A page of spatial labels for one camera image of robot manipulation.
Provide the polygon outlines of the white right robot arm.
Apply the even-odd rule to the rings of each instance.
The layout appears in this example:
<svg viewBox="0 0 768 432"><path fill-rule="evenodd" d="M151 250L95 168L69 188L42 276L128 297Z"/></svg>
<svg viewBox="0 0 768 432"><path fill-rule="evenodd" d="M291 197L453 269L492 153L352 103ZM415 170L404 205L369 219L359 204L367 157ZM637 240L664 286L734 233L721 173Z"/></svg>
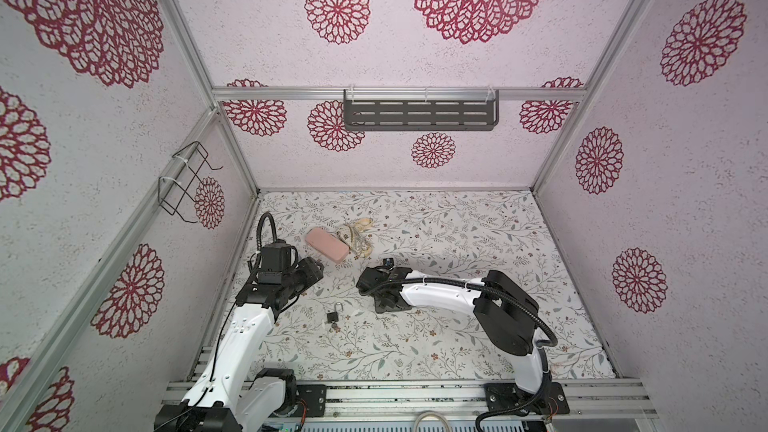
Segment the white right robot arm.
<svg viewBox="0 0 768 432"><path fill-rule="evenodd" d="M539 317L536 300L503 272L491 270L483 278L459 280L398 267L386 259L380 266L366 268L356 288L374 300L378 314L441 308L477 320L513 368L511 382L484 387L488 410L475 418L477 431L493 417L536 414L548 424L555 414L568 411L546 353L558 345L558 338Z"/></svg>

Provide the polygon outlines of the pink glasses case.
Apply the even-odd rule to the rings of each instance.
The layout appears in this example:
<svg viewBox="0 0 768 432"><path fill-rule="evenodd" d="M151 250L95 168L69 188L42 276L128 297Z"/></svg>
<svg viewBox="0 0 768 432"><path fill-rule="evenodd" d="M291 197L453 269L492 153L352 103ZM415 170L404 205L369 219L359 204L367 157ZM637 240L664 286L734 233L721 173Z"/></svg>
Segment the pink glasses case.
<svg viewBox="0 0 768 432"><path fill-rule="evenodd" d="M305 241L335 264L342 263L350 253L350 248L343 241L321 227L311 229Z"/></svg>

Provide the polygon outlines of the black padlock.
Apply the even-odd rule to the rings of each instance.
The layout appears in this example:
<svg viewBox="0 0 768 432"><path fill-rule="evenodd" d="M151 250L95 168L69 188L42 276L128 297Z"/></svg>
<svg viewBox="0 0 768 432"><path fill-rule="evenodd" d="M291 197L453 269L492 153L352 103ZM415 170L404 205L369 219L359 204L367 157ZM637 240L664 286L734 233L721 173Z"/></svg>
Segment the black padlock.
<svg viewBox="0 0 768 432"><path fill-rule="evenodd" d="M343 315L344 311L344 305L340 302L337 302L333 305L333 309L330 312L326 313L326 322L329 325L336 325Z"/></svg>

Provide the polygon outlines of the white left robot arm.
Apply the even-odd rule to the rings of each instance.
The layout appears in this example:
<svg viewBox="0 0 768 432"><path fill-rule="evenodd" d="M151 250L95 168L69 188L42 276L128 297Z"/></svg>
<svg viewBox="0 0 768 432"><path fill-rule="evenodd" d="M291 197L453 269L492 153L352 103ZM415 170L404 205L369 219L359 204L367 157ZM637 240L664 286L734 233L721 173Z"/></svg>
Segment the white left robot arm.
<svg viewBox="0 0 768 432"><path fill-rule="evenodd" d="M211 359L180 403L161 408L155 431L260 431L272 416L289 416L298 407L307 416L292 370L267 368L250 386L245 382L279 316L323 278L324 267L280 239L269 212L259 217L256 239L248 279L226 315Z"/></svg>

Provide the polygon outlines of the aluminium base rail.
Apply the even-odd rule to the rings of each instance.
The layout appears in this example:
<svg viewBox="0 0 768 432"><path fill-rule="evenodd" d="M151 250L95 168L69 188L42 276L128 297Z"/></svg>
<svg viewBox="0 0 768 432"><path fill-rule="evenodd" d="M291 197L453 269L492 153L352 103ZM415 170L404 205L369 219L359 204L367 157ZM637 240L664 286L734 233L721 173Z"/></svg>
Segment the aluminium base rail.
<svg viewBox="0 0 768 432"><path fill-rule="evenodd" d="M291 417L300 420L307 410L306 430L321 422L412 422L427 411L472 427L478 415L512 405L511 386L499 381L300 381L298 390ZM562 379L552 385L538 412L491 417L483 426L491 430L503 421L559 426L566 421L627 419L645 431L657 418L638 379Z"/></svg>

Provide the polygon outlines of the map print glasses case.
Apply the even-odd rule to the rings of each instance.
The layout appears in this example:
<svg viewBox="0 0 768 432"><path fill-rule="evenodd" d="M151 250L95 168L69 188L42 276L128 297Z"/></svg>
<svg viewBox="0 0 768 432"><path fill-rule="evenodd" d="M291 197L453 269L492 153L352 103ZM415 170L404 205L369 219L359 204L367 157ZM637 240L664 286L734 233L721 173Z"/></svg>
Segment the map print glasses case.
<svg viewBox="0 0 768 432"><path fill-rule="evenodd" d="M336 231L336 235L357 257L368 258L373 252L373 246L358 226L345 224Z"/></svg>

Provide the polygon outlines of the dark grey wall shelf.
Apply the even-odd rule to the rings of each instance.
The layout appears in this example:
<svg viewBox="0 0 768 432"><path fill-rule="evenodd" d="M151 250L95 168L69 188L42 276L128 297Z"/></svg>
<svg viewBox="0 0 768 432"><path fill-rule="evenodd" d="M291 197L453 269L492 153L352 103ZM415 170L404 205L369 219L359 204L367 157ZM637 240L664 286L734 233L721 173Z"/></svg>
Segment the dark grey wall shelf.
<svg viewBox="0 0 768 432"><path fill-rule="evenodd" d="M488 132L499 123L495 93L481 100L357 99L344 90L342 119L353 132Z"/></svg>

